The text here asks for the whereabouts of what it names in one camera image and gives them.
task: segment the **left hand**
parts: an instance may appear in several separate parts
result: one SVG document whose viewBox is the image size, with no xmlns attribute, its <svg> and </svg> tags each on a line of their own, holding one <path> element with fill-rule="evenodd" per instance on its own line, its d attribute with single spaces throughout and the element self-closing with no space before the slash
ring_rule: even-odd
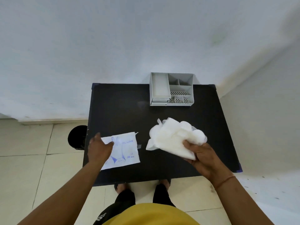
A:
<svg viewBox="0 0 300 225">
<path fill-rule="evenodd" d="M 90 139 L 90 144 L 88 145 L 88 161 L 102 163 L 103 165 L 105 161 L 108 160 L 112 152 L 113 145 L 114 142 L 104 144 L 100 133 L 97 133 Z"/>
</svg>

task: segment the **tiled floor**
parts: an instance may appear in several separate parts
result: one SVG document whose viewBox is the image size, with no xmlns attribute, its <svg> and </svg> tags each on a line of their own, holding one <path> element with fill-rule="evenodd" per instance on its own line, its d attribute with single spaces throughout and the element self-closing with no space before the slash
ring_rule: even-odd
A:
<svg viewBox="0 0 300 225">
<path fill-rule="evenodd" d="M 20 125 L 0 120 L 0 218 L 15 225 L 82 167 L 83 152 L 67 137 L 80 124 Z M 157 181 L 132 183 L 136 202 L 152 202 Z M 222 204 L 203 177 L 172 179 L 172 202 L 201 225 L 230 224 Z M 117 196 L 113 186 L 93 187 L 76 224 L 93 224 Z"/>
</svg>

